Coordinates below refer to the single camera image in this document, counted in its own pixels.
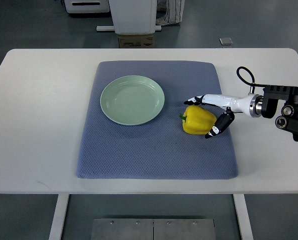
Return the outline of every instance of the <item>robotic arm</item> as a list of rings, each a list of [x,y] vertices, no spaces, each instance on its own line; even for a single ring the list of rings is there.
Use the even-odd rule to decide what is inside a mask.
[[[252,83],[245,81],[239,71],[246,70]],[[281,116],[275,120],[275,125],[281,130],[293,134],[293,140],[298,142],[298,87],[256,84],[253,74],[245,67],[237,69],[238,77],[250,86],[250,93],[247,97],[238,98],[233,96],[206,94],[195,96],[184,102],[186,105],[211,105],[220,107],[225,112],[216,120],[214,126],[205,138],[211,138],[221,134],[235,119],[235,113],[245,113],[249,117],[271,119],[277,110],[278,100],[284,100],[285,104],[281,110]],[[263,96],[254,94],[255,87],[263,87]]]

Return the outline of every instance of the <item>blue mat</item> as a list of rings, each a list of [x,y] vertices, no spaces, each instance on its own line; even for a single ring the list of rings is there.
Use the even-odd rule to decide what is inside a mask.
[[[164,91],[162,111],[153,120],[125,126],[109,120],[100,96],[113,80],[141,75]],[[205,139],[183,131],[184,101],[204,94],[221,94],[214,65],[195,61],[106,61],[98,65],[76,175],[86,179],[231,179],[238,175],[230,131]],[[218,107],[204,106],[216,117]]]

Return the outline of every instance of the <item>metal plate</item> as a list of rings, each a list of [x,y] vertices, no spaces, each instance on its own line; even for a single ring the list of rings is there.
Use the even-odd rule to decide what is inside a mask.
[[[95,218],[91,240],[153,240],[153,220]]]
[[[155,219],[154,240],[216,240],[213,219]]]
[[[91,240],[216,240],[213,219],[95,218]]]
[[[230,37],[219,38],[219,41],[223,46],[230,46],[234,44]]]

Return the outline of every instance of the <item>green plate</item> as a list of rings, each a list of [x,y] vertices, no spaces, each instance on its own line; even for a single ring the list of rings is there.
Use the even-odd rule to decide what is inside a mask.
[[[100,96],[103,113],[121,125],[140,125],[163,109],[165,95],[154,80],[138,75],[123,76],[109,83]]]

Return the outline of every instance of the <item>small box on floor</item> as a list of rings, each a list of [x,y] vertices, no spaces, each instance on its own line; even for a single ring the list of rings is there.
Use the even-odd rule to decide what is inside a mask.
[[[118,34],[120,49],[152,49],[155,47],[154,34]]]

